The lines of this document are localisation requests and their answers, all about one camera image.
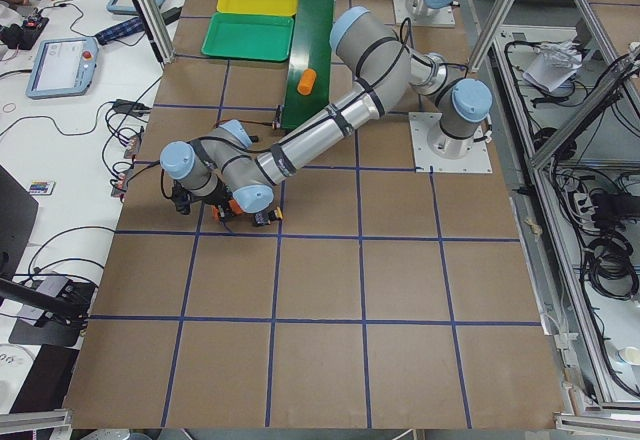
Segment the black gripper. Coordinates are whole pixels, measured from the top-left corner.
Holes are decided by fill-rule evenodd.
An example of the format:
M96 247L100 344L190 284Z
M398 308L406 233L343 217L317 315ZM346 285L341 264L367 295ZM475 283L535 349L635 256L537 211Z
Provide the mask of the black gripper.
M193 192L184 188L179 182L174 182L170 195L170 200L173 202L176 211L182 215L189 215L191 212L191 205L197 202L212 206L231 199L231 191L221 182L219 182L214 190L206 196L195 195Z

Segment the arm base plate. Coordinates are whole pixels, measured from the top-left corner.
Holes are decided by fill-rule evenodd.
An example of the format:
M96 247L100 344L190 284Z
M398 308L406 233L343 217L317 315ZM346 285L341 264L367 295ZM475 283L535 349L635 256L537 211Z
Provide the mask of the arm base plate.
M454 28L455 18L450 5L434 9L423 0L392 0L395 24L400 25L406 18L413 26L433 28Z
M441 129L440 113L408 114L414 169L418 173L492 174L488 144L480 124L474 136L458 140Z

